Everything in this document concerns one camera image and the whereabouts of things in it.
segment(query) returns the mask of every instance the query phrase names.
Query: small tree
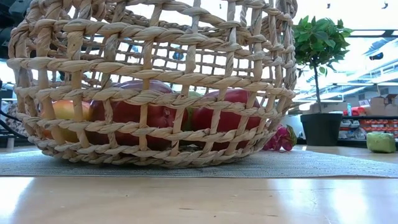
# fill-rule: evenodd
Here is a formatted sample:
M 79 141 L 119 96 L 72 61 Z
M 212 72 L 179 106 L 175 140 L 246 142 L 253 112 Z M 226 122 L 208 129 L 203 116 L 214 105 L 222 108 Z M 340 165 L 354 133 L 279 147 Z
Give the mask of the small tree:
M 351 29 L 343 27 L 343 21 L 339 20 L 337 25 L 331 19 L 316 20 L 311 22 L 308 16 L 301 19 L 294 26 L 295 57 L 299 65 L 310 66 L 315 72 L 315 88 L 317 90 L 317 103 L 319 112 L 322 113 L 321 99 L 318 85 L 318 72 L 327 75 L 327 69 L 321 65 L 331 66 L 333 62 L 344 59 L 349 43 L 345 38 L 352 33 Z

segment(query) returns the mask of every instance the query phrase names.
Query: potted plant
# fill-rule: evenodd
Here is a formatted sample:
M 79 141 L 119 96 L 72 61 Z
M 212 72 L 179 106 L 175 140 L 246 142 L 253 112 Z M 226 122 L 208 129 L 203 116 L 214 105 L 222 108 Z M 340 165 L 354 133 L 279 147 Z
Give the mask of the potted plant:
M 331 19 L 308 21 L 301 19 L 294 27 L 295 57 L 299 65 L 309 66 L 315 72 L 315 88 L 319 112 L 301 115 L 307 144 L 310 146 L 335 146 L 338 140 L 342 114 L 322 113 L 318 76 L 327 75 L 327 67 L 344 59 L 349 43 L 345 38 L 352 33 L 343 27 L 343 21 L 335 24 Z

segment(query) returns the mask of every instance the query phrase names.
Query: yellow apple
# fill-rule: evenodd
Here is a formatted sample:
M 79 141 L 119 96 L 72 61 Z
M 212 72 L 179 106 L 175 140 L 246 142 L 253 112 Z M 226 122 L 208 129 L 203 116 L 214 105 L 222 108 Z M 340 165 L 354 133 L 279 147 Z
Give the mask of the yellow apple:
M 87 102 L 81 102 L 83 107 L 83 119 L 89 120 L 90 118 L 90 104 Z M 73 110 L 73 102 L 72 100 L 58 100 L 52 103 L 55 112 L 56 119 L 73 119 L 74 118 L 74 110 Z M 68 142 L 78 142 L 76 132 L 70 131 L 67 129 L 61 129 L 61 134 L 64 140 Z M 49 139 L 53 139 L 51 135 L 51 131 L 44 130 L 44 136 Z

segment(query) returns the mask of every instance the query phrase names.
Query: red apple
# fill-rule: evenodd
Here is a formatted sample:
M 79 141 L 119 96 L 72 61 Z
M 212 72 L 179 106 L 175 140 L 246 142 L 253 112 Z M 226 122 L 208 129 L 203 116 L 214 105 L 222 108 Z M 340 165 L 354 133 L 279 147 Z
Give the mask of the red apple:
M 89 120 L 90 118 L 90 104 L 87 102 L 81 102 L 83 107 L 83 118 L 84 120 Z M 75 112 L 73 110 L 73 102 L 72 100 L 58 100 L 52 103 L 55 112 L 56 119 L 73 119 L 75 116 Z M 42 112 L 42 117 L 45 118 L 45 112 Z M 76 132 L 70 131 L 68 129 L 61 128 L 61 134 L 64 140 L 68 142 L 78 142 L 79 139 L 76 135 Z M 53 139 L 51 135 L 51 131 L 44 130 L 44 136 L 49 139 Z
M 204 97 L 212 96 L 217 97 L 219 91 L 214 91 L 211 93 L 206 94 Z M 246 90 L 240 89 L 228 89 L 225 94 L 225 101 L 229 101 L 232 103 L 247 103 L 249 99 L 250 92 Z M 257 99 L 254 102 L 254 107 L 259 108 L 260 104 Z M 211 117 L 213 116 L 213 110 L 208 108 L 198 108 L 193 112 L 192 116 L 192 128 L 194 131 L 206 129 L 211 127 Z M 232 112 L 221 112 L 220 113 L 220 120 L 218 122 L 217 131 L 218 132 L 227 132 L 230 130 L 235 130 L 238 128 L 239 121 L 241 120 L 241 115 L 232 113 Z M 260 124 L 259 117 L 250 117 L 249 121 L 246 125 L 246 130 L 250 130 L 259 126 Z M 237 149 L 244 147 L 248 142 L 241 141 L 238 143 Z M 205 142 L 198 142 L 200 146 L 204 146 Z M 219 151 L 222 149 L 226 149 L 229 145 L 229 142 L 222 142 L 218 143 L 215 142 L 213 145 L 212 150 Z
M 125 85 L 120 86 L 123 89 L 142 89 L 142 80 L 132 80 L 124 83 Z M 149 83 L 150 90 L 160 91 L 162 93 L 172 93 L 172 89 L 157 80 L 151 80 Z M 123 101 L 112 102 L 113 109 L 113 121 L 117 123 L 127 123 L 129 121 L 139 123 L 141 106 L 130 105 Z M 102 101 L 94 101 L 91 104 L 90 111 L 92 111 L 91 121 L 103 121 L 104 120 L 104 108 Z M 156 128 L 167 128 L 172 127 L 174 123 L 175 113 L 177 110 L 168 108 L 166 106 L 148 106 L 147 110 L 147 125 Z M 187 113 L 184 113 L 183 124 L 187 120 Z M 139 144 L 139 138 L 132 136 L 131 134 L 124 134 L 116 132 L 116 140 L 118 144 L 125 146 L 136 146 Z M 104 134 L 90 133 L 89 140 L 93 144 L 107 144 L 109 143 L 108 137 Z M 155 150 L 161 150 L 170 145 L 170 141 L 147 136 L 148 147 Z

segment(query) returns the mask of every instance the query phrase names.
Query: fabric mat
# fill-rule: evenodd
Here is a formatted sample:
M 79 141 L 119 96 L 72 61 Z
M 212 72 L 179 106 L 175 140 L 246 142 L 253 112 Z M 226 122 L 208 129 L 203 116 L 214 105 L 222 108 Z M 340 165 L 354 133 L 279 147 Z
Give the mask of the fabric mat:
M 189 169 L 71 163 L 40 151 L 0 154 L 0 176 L 109 177 L 398 177 L 398 164 L 310 151 L 259 152 L 232 164 Z

